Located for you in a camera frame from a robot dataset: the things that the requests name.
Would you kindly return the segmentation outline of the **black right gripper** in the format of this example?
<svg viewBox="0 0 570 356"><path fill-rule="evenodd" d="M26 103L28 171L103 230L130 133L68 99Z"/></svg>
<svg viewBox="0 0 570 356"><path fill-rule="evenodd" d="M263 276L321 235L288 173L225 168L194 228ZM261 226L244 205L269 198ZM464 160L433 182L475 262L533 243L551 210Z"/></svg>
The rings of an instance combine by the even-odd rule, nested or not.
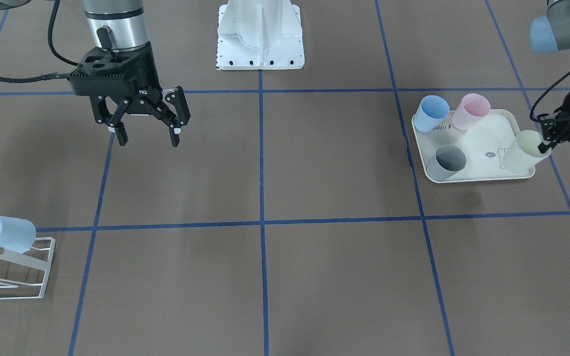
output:
<svg viewBox="0 0 570 356"><path fill-rule="evenodd" d="M120 146L129 140L122 118L149 114L168 128L171 144L177 148L180 133L190 121L190 109L181 86L161 90L150 42L133 50L113 51L95 47L70 73L69 83L76 95L89 97L96 123L109 124ZM117 103L114 113L106 99Z"/></svg>

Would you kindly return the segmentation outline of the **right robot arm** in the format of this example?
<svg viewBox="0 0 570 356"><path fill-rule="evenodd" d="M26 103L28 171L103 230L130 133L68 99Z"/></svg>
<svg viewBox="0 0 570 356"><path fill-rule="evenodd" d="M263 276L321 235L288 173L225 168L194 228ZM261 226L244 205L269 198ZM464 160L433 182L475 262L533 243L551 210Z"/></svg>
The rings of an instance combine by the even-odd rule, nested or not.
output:
<svg viewBox="0 0 570 356"><path fill-rule="evenodd" d="M94 120L127 144L124 115L152 116L167 126L173 147L190 120L180 86L164 90L155 65L141 0L85 0L82 3L95 46L71 72L29 78L0 77L1 83L66 79L76 95L88 97Z"/></svg>

